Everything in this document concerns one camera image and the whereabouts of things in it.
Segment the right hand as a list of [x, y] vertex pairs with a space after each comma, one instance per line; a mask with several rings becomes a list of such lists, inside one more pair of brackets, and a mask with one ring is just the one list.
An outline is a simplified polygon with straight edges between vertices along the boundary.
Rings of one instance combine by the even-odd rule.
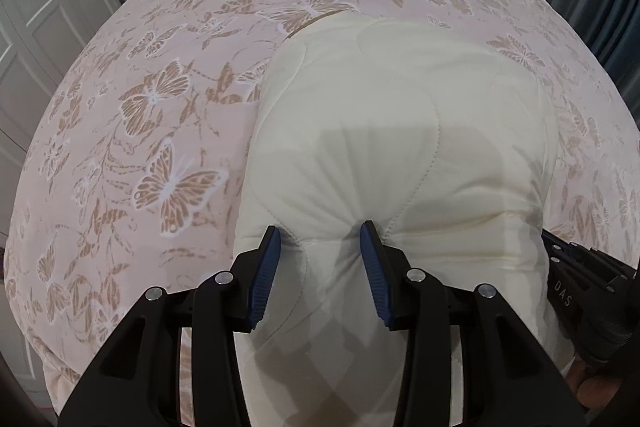
[[625, 425], [623, 382], [619, 378], [602, 375], [576, 355], [565, 379], [574, 398], [585, 413], [587, 426]]

